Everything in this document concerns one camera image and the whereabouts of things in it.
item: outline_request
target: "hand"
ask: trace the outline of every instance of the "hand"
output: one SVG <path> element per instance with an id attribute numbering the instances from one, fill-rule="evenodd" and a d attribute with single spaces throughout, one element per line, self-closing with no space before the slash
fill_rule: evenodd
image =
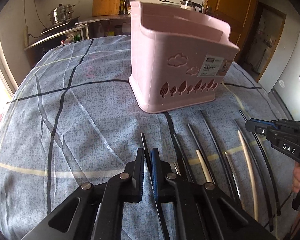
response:
<path id="1" fill-rule="evenodd" d="M 295 163 L 293 169 L 292 191 L 298 193 L 300 190 L 300 163 Z"/>

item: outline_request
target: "clamp jaw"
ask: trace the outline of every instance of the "clamp jaw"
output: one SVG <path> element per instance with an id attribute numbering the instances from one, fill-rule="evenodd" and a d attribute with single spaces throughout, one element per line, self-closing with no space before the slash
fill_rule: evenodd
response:
<path id="1" fill-rule="evenodd" d="M 144 161 L 144 150 L 139 148 L 136 160 L 127 163 L 124 172 L 106 183 L 82 184 L 22 240 L 121 239 L 124 202 L 138 203 L 142 198 Z"/>
<path id="2" fill-rule="evenodd" d="M 198 185 L 171 172 L 157 148 L 151 151 L 154 198 L 173 202 L 177 239 L 275 240 L 215 184 Z"/>

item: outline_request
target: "electrical outlet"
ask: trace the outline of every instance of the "electrical outlet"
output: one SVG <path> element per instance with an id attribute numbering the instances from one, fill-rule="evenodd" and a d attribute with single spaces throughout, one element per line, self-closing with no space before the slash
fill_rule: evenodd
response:
<path id="1" fill-rule="evenodd" d="M 29 27 L 26 26 L 23 29 L 23 36 L 24 36 L 24 42 L 25 42 L 25 48 L 29 46 Z"/>

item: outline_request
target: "tree-shaped cutout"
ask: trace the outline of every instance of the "tree-shaped cutout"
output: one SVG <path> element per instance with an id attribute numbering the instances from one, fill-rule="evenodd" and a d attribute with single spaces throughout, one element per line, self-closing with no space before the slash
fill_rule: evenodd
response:
<path id="1" fill-rule="evenodd" d="M 193 85 L 188 86 L 187 95 L 189 95 L 192 90 L 193 90 Z"/>
<path id="2" fill-rule="evenodd" d="M 213 82 L 214 82 L 214 79 L 212 79 L 212 80 L 208 83 L 207 91 L 209 91 L 209 89 L 212 87 Z"/>
<path id="3" fill-rule="evenodd" d="M 214 83 L 212 86 L 212 91 L 218 86 L 218 83 Z"/>
<path id="4" fill-rule="evenodd" d="M 195 85 L 194 87 L 194 92 L 196 93 L 197 90 L 201 87 L 201 84 L 202 84 L 202 80 L 200 79 L 200 81 Z"/>
<path id="5" fill-rule="evenodd" d="M 178 89 L 179 95 L 182 95 L 182 92 L 186 90 L 186 87 L 187 87 L 187 81 L 184 81 Z"/>
<path id="6" fill-rule="evenodd" d="M 169 91 L 169 84 L 168 82 L 165 82 L 160 90 L 160 95 L 162 96 L 162 98 L 164 98 L 164 96 L 168 93 L 168 91 Z"/>
<path id="7" fill-rule="evenodd" d="M 174 86 L 173 88 L 170 89 L 169 93 L 171 94 L 171 96 L 173 97 L 173 94 L 177 92 L 177 87 Z"/>
<path id="8" fill-rule="evenodd" d="M 202 87 L 201 87 L 201 92 L 203 92 L 203 90 L 206 88 L 206 86 L 207 86 L 206 83 L 204 83 L 204 84 L 202 85 Z"/>

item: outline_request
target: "pink plastic basket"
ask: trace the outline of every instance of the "pink plastic basket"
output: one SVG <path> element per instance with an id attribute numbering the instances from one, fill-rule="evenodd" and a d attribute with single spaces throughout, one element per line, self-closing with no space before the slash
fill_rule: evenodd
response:
<path id="1" fill-rule="evenodd" d="M 132 1 L 130 85 L 140 108 L 160 113 L 210 102 L 239 48 L 211 16 Z"/>

